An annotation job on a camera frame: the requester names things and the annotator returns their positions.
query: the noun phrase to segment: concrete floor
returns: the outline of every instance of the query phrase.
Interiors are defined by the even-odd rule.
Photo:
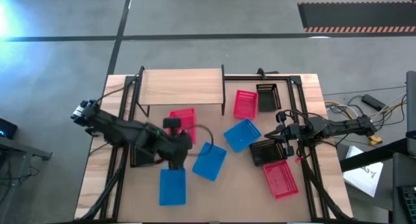
[[[116,35],[125,0],[0,0],[0,36]],[[303,32],[298,1],[407,0],[132,0],[126,35]],[[416,38],[327,38],[123,42],[115,74],[151,68],[212,68],[226,73],[318,73],[323,93],[404,85],[414,67]],[[0,118],[19,126],[17,140],[53,151],[34,161],[40,174],[16,194],[8,223],[73,217],[90,137],[69,118],[83,99],[103,90],[113,42],[0,42]],[[388,103],[405,89],[371,92]],[[346,102],[356,94],[327,95]],[[337,119],[341,116],[331,115]],[[395,112],[391,121],[400,120]],[[385,143],[406,122],[383,128]],[[366,142],[365,138],[348,137]],[[387,212],[351,199],[358,219],[387,221]]]

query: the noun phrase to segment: red plastic basket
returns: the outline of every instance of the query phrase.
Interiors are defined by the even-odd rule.
[[[234,103],[234,117],[239,119],[255,119],[257,115],[259,94],[237,90]]]
[[[289,165],[285,160],[264,165],[263,171],[275,199],[299,192]]]
[[[183,110],[173,110],[169,113],[169,118],[180,118],[181,119],[181,128],[178,129],[178,132],[195,125],[195,109],[188,108]],[[192,143],[196,143],[196,129],[192,128],[187,130],[187,133],[192,137]]]

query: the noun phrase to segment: yellow connector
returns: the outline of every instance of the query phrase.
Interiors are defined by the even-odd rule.
[[[371,145],[371,146],[375,146],[376,144],[383,143],[382,138],[377,137],[375,135],[369,136],[369,140],[370,140],[369,145]]]

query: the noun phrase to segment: blue basket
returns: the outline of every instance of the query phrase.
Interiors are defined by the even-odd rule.
[[[184,205],[187,203],[187,179],[184,169],[162,169],[159,204]]]
[[[204,154],[204,152],[208,152],[210,146],[211,143],[206,142],[200,153]],[[192,172],[214,182],[220,173],[226,155],[227,151],[225,149],[213,145],[209,153],[198,157],[192,168]]]
[[[261,133],[259,129],[255,127],[253,122],[249,119],[245,119],[226,131],[224,137],[234,151],[238,153],[260,138]]]

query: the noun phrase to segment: yellow warning stripe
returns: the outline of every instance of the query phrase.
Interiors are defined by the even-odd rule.
[[[416,5],[416,1],[359,1],[359,2],[299,2],[298,5],[305,4],[380,4],[380,3],[413,3]]]
[[[306,32],[415,32],[416,26],[403,27],[307,27]]]

